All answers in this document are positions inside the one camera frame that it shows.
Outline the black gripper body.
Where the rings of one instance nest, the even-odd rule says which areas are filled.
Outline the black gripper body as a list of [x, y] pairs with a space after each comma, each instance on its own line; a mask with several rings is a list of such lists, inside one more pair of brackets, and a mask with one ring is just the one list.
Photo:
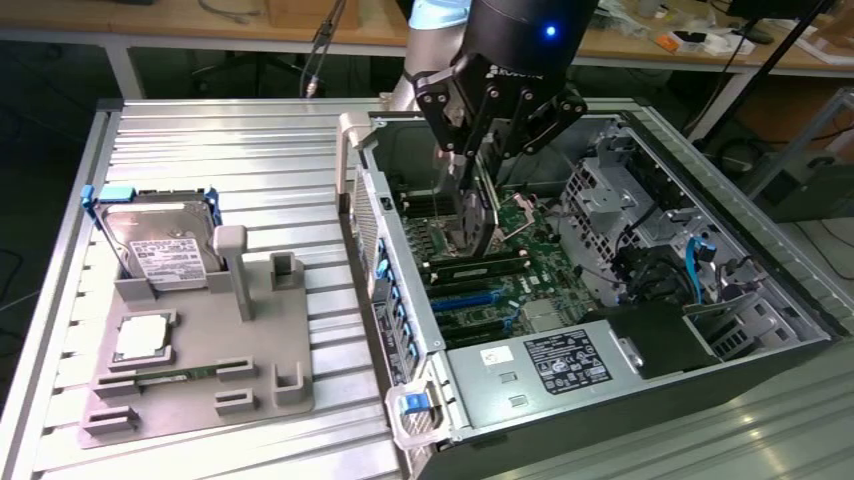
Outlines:
[[479, 113], [487, 89], [499, 91], [495, 116], [513, 117], [525, 93], [549, 103], [564, 90], [597, 3], [595, 1], [473, 1], [457, 53], [457, 91], [467, 114]]

